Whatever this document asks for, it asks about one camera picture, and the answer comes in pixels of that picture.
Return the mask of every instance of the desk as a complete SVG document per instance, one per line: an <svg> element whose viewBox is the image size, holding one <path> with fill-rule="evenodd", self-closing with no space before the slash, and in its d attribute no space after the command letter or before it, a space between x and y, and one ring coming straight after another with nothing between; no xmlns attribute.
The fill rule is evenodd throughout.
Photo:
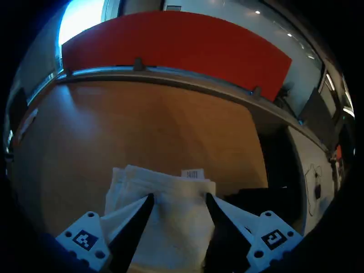
<svg viewBox="0 0 364 273"><path fill-rule="evenodd" d="M295 148L301 169L301 189L303 193L303 235L309 233L319 222L323 213L334 198L332 168L324 151L302 133L288 127L287 133ZM316 200L315 170L319 174L321 197Z"/></svg>
<svg viewBox="0 0 364 273"><path fill-rule="evenodd" d="M254 122L242 105L138 82L55 86L15 148L14 187L33 223L58 235L88 210L103 214L113 167L171 175L204 168L223 196L267 187Z"/></svg>

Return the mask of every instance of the folded cloth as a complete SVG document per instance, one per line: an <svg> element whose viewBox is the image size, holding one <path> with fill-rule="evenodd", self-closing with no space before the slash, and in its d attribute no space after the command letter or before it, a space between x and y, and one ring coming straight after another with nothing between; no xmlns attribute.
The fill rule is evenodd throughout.
<svg viewBox="0 0 364 273"><path fill-rule="evenodd" d="M216 192L215 183L208 179L175 177L130 165L124 170L113 168L101 224L111 234L125 223L126 210L137 210L137 202L153 193L155 204L131 268L199 272L214 229L203 197L206 192Z"/></svg>

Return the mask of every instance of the red divider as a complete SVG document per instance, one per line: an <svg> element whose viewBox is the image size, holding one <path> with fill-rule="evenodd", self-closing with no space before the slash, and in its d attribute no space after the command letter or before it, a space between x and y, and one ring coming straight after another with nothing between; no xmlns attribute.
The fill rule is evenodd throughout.
<svg viewBox="0 0 364 273"><path fill-rule="evenodd" d="M103 22L62 46L71 71L133 65L193 71L252 90L273 101L291 59L262 37L227 21L189 12L155 11Z"/></svg>

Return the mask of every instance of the white wall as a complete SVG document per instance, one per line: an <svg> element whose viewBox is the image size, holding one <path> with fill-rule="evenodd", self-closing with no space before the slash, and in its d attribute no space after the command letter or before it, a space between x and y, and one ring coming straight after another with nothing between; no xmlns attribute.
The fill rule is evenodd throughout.
<svg viewBox="0 0 364 273"><path fill-rule="evenodd" d="M124 15L159 10L160 6L161 0L127 0L124 5Z"/></svg>
<svg viewBox="0 0 364 273"><path fill-rule="evenodd" d="M247 7L243 1L241 4L232 0L166 0L164 10L168 5L182 6L181 11L209 15L242 26L288 55L292 64L284 83L294 84L287 102L296 115L303 109L313 88L319 86L321 66L318 57L312 53L316 59L308 58L309 46L305 41L294 30L288 29L283 18L262 3L250 1Z"/></svg>

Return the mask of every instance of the barcode label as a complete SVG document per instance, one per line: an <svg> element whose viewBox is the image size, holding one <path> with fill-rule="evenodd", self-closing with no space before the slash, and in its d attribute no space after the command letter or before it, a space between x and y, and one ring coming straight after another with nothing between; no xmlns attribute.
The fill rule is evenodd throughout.
<svg viewBox="0 0 364 273"><path fill-rule="evenodd" d="M195 179L205 179L203 169L194 170L182 170L182 177L195 178Z"/></svg>

